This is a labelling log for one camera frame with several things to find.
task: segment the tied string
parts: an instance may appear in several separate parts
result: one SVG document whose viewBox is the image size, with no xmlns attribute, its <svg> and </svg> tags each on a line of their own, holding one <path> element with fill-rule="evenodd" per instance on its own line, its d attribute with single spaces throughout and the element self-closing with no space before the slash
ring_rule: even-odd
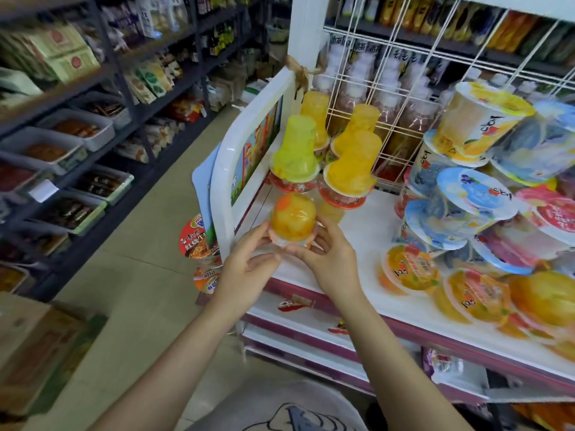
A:
<svg viewBox="0 0 575 431">
<path fill-rule="evenodd" d="M 296 98 L 297 93 L 299 92 L 300 89 L 303 89 L 304 93 L 308 91 L 309 75 L 323 74 L 326 71 L 327 60 L 326 57 L 321 53 L 318 56 L 317 64 L 318 64 L 317 68 L 309 70 L 305 66 L 301 66 L 299 62 L 290 55 L 286 56 L 286 67 L 290 71 L 293 71 L 293 73 L 296 75 L 296 94 L 294 95 L 294 99 Z"/>
</svg>

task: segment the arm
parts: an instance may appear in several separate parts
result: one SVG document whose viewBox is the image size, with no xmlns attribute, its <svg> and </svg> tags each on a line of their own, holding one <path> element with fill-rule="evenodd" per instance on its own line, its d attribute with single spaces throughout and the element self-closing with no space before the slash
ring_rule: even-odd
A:
<svg viewBox="0 0 575 431">
<path fill-rule="evenodd" d="M 361 289 L 354 249 L 340 228 L 318 217 L 307 250 L 288 246 L 301 259 L 341 313 L 377 402 L 393 430 L 471 431 L 471 427 L 400 345 Z"/>
<path fill-rule="evenodd" d="M 279 266 L 274 254 L 250 259 L 269 243 L 266 221 L 243 236 L 227 258 L 210 302 L 160 358 L 92 425 L 89 431 L 171 431 L 216 348 L 260 296 Z"/>
</svg>

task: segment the hand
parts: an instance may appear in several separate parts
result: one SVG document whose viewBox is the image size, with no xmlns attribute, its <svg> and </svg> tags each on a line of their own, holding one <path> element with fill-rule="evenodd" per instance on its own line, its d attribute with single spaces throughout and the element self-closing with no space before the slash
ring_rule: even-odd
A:
<svg viewBox="0 0 575 431">
<path fill-rule="evenodd" d="M 336 306 L 349 298 L 361 296 L 355 250 L 341 229 L 329 219 L 317 215 L 321 223 L 316 238 L 317 246 L 288 245 L 286 252 L 303 261 L 315 275 L 324 293 Z"/>
<path fill-rule="evenodd" d="M 237 242 L 224 263 L 224 269 L 208 304 L 210 308 L 233 319 L 232 323 L 255 304 L 267 281 L 281 263 L 280 256 L 274 253 L 251 256 L 256 248 L 271 242 L 267 237 L 269 228 L 269 221 L 264 221 Z"/>
</svg>

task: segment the wire rack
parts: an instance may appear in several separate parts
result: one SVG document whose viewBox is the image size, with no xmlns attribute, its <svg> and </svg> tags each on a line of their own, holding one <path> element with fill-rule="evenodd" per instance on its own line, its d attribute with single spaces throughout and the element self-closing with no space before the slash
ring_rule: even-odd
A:
<svg viewBox="0 0 575 431">
<path fill-rule="evenodd" d="M 447 45 L 446 43 L 450 43 L 452 41 L 446 41 L 443 37 L 444 34 L 449 27 L 451 20 L 454 18 L 460 3 L 462 0 L 453 0 L 453 4 L 449 10 L 449 13 L 443 22 L 443 25 L 439 31 L 439 34 L 432 40 L 428 38 L 428 44 L 424 45 L 421 43 L 416 42 L 417 39 L 410 39 L 406 37 L 405 30 L 401 28 L 401 25 L 404 21 L 404 17 L 408 10 L 408 6 L 411 0 L 403 0 L 400 6 L 396 8 L 399 10 L 399 17 L 393 27 L 389 28 L 380 28 L 379 26 L 373 26 L 372 23 L 368 23 L 367 21 L 362 19 L 362 10 L 363 6 L 366 5 L 367 0 L 355 0 L 353 9 L 351 12 L 351 16 L 348 18 L 341 17 L 341 4 L 342 0 L 339 0 L 338 6 L 338 14 L 335 19 L 334 26 L 327 26 L 323 27 L 323 30 L 328 32 L 332 39 L 336 37 L 337 39 L 341 40 L 344 45 L 344 52 L 341 56 L 340 62 L 340 70 L 337 72 L 335 76 L 327 77 L 331 79 L 335 79 L 334 85 L 331 91 L 331 101 L 328 111 L 328 118 L 327 124 L 333 124 L 334 119 L 341 119 L 344 122 L 349 120 L 350 114 L 347 112 L 343 112 L 335 107 L 335 103 L 338 99 L 339 94 L 341 93 L 341 86 L 344 83 L 349 84 L 357 84 L 367 86 L 367 104 L 371 104 L 374 96 L 378 91 L 386 91 L 382 88 L 379 84 L 379 78 L 381 73 L 384 71 L 386 64 L 388 63 L 389 59 L 392 57 L 392 52 L 394 50 L 407 50 L 411 51 L 413 54 L 419 54 L 420 60 L 422 64 L 427 67 L 429 61 L 432 57 L 436 57 L 441 60 L 446 60 L 449 62 L 456 62 L 459 64 L 467 65 L 467 70 L 471 67 L 476 67 L 481 69 L 482 71 L 489 71 L 492 73 L 502 73 L 509 77 L 507 81 L 507 85 L 511 84 L 513 81 L 517 79 L 520 80 L 529 80 L 535 81 L 540 85 L 545 85 L 547 89 L 550 91 L 549 95 L 555 96 L 560 92 L 564 92 L 566 89 L 569 92 L 575 92 L 575 67 L 572 68 L 564 68 L 556 69 L 553 65 L 546 66 L 543 69 L 532 69 L 532 66 L 537 66 L 538 64 L 533 61 L 533 57 L 536 54 L 537 50 L 544 45 L 547 38 L 551 35 L 551 33 L 557 28 L 557 26 L 561 23 L 560 20 L 556 20 L 551 27 L 547 30 L 547 32 L 541 37 L 538 43 L 533 47 L 533 49 L 528 53 L 527 56 L 521 57 L 517 55 L 513 55 L 513 57 L 508 57 L 505 60 L 505 63 L 500 63 L 499 61 L 495 61 L 493 57 L 489 57 L 487 50 L 487 45 L 491 38 L 497 33 L 497 29 L 501 26 L 503 21 L 505 20 L 507 14 L 511 12 L 510 9 L 502 10 L 502 13 L 499 15 L 498 20 L 495 22 L 495 25 L 491 32 L 487 35 L 485 41 L 482 45 L 473 46 L 473 45 L 466 45 L 465 51 L 458 51 L 457 45 Z M 376 65 L 374 66 L 374 75 L 373 78 L 370 80 L 363 81 L 358 83 L 356 79 L 352 78 L 350 75 L 345 74 L 346 71 L 345 67 L 349 57 L 351 55 L 352 49 L 354 48 L 355 42 L 357 40 L 362 40 L 366 43 L 380 45 L 381 48 L 379 50 L 379 61 L 376 60 Z M 418 79 L 424 75 L 423 73 L 420 74 L 413 80 L 413 84 L 416 85 Z M 421 100 L 421 98 L 412 96 L 413 90 L 415 86 L 412 87 L 411 90 L 407 89 L 398 89 L 397 91 L 387 91 L 391 93 L 397 93 L 398 95 L 402 96 L 404 99 L 400 99 L 399 109 L 397 111 L 397 116 L 395 120 L 391 124 L 380 123 L 378 122 L 376 133 L 378 133 L 383 140 L 383 146 L 379 152 L 378 158 L 376 159 L 372 171 L 374 174 L 377 174 L 378 166 L 382 166 L 382 163 L 386 164 L 394 164 L 396 166 L 401 167 L 401 172 L 396 173 L 397 176 L 395 178 L 381 178 L 377 177 L 377 184 L 378 188 L 383 190 L 387 190 L 390 192 L 398 193 L 401 185 L 403 183 L 403 174 L 408 166 L 413 164 L 413 160 L 417 155 L 417 151 L 422 143 L 423 135 L 418 131 L 413 131 L 410 129 L 402 128 L 398 125 L 400 121 L 400 117 L 404 112 L 406 105 L 412 101 Z M 433 90 L 433 95 L 429 98 L 429 101 L 436 102 L 438 99 L 438 94 L 440 90 L 435 88 Z M 414 152 L 411 154 L 410 157 L 407 158 L 398 158 L 394 157 L 389 153 L 385 153 L 386 146 L 388 145 L 390 139 L 392 138 L 394 133 L 402 134 L 403 136 L 413 137 L 413 142 L 418 142 L 417 147 L 413 150 Z"/>
</svg>

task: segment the floor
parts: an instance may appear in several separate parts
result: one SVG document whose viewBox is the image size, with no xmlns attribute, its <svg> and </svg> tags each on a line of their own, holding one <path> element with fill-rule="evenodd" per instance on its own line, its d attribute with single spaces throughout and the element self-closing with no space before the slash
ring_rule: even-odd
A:
<svg viewBox="0 0 575 431">
<path fill-rule="evenodd" d="M 228 107 L 217 117 L 57 296 L 103 312 L 109 321 L 50 412 L 32 418 L 25 431 L 85 430 L 197 314 L 194 263 L 178 250 L 183 226 L 199 212 L 190 176 L 237 115 Z M 237 338 L 228 336 L 176 431 L 254 376 L 300 377 L 243 356 Z M 351 400 L 365 405 L 362 397 Z"/>
</svg>

